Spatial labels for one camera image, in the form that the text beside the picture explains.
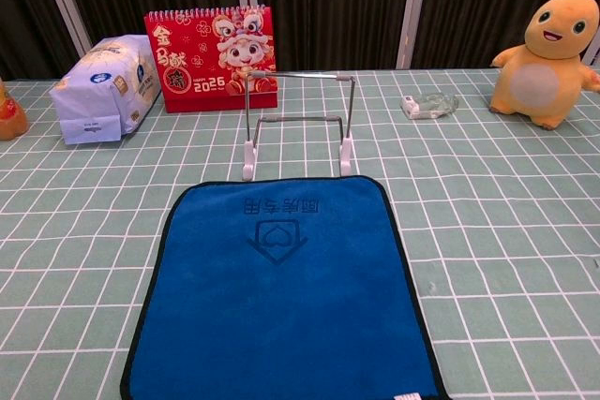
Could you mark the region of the green checked tablecloth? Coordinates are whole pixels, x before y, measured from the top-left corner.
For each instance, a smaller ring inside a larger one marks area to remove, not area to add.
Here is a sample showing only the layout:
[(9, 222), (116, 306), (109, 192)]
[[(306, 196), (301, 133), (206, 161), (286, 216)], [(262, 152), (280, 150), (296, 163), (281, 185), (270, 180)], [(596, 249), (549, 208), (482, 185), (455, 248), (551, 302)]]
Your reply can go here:
[[(454, 400), (600, 400), (600, 96), (554, 131), (488, 108), (493, 69), (358, 71), (352, 170), (396, 211)], [(65, 145), (50, 81), (10, 81), (25, 135), (0, 141), (0, 400), (120, 400), (164, 221), (190, 185), (239, 180), (240, 111), (168, 114)], [(285, 79), (277, 113), (347, 116), (350, 89)], [(457, 96), (408, 119), (403, 96)], [(335, 176), (338, 131), (267, 124), (259, 179)]]

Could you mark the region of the yellow plush toy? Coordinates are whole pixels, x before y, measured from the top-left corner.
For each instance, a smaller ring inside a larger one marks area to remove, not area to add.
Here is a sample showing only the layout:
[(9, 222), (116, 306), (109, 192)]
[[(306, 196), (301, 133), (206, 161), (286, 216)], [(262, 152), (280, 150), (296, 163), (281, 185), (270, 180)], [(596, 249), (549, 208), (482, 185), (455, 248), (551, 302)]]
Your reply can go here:
[(580, 59), (599, 25), (595, 0), (546, 1), (532, 15), (524, 43), (492, 60), (501, 73), (489, 109), (524, 114), (544, 129), (557, 128), (581, 91), (600, 94), (600, 75)]

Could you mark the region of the blue cloth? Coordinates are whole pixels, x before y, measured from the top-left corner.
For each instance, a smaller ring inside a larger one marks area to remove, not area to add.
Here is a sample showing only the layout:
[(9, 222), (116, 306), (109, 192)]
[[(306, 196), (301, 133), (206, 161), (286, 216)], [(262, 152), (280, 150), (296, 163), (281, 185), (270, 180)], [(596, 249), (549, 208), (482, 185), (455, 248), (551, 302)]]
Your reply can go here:
[(206, 182), (162, 231), (122, 400), (451, 400), (366, 176)]

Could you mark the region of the small clear plastic packet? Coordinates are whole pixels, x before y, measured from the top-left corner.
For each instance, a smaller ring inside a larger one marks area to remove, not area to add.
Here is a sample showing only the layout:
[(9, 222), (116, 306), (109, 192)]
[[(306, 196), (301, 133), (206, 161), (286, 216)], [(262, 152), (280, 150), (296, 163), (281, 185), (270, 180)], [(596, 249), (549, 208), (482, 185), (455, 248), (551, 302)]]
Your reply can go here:
[(400, 106), (411, 120), (437, 119), (453, 113), (459, 104), (457, 96), (443, 93), (427, 93), (403, 96)]

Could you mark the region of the red 2026 desk calendar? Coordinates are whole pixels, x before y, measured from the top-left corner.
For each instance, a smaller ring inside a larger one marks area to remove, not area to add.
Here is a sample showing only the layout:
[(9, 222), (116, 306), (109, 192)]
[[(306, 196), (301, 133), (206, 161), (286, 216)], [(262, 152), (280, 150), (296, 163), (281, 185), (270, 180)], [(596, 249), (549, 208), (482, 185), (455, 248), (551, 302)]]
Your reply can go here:
[(150, 11), (144, 23), (169, 113), (278, 105), (272, 10), (249, 7)]

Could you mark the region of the white blue snack bag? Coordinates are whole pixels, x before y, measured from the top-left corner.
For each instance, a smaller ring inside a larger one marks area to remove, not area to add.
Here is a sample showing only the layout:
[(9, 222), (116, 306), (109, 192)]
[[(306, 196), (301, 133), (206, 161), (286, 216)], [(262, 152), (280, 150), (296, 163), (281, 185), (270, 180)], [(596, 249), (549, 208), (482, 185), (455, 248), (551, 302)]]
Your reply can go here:
[(160, 94), (146, 35), (102, 39), (51, 89), (65, 144), (120, 141)]

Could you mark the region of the small metal rack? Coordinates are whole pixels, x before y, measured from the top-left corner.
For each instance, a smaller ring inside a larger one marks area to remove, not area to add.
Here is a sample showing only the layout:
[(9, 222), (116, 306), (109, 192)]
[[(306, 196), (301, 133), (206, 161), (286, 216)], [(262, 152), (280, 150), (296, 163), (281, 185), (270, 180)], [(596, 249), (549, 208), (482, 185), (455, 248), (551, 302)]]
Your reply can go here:
[(346, 125), (343, 125), (342, 118), (336, 115), (327, 116), (261, 116), (256, 123), (254, 134), (250, 134), (250, 97), (249, 91), (245, 92), (245, 114), (246, 114), (246, 131), (247, 139), (244, 143), (244, 166), (242, 169), (242, 179), (244, 181), (252, 181), (255, 175), (257, 163), (257, 145), (262, 124), (272, 123), (306, 123), (306, 122), (323, 122), (336, 123), (338, 125), (340, 145), (339, 145), (339, 173), (341, 176), (350, 176), (351, 168), (351, 153), (353, 138), (351, 133), (351, 124), (353, 117), (353, 101), (356, 79), (351, 75), (340, 74), (324, 74), (320, 72), (290, 72), (290, 71), (275, 71), (267, 72), (264, 70), (252, 70), (245, 79), (245, 87), (248, 88), (249, 78), (253, 77), (258, 81), (266, 80), (268, 77), (295, 78), (295, 79), (316, 79), (316, 80), (334, 80), (339, 82), (348, 82), (350, 84), (349, 107), (347, 111)]

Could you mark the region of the orange drink bottle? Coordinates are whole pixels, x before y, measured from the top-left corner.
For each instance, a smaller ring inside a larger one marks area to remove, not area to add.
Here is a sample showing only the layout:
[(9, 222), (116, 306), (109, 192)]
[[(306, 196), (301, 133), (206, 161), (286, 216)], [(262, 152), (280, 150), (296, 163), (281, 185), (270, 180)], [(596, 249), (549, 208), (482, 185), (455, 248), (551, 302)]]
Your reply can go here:
[(8, 92), (0, 78), (0, 141), (11, 141), (28, 130), (23, 107)]

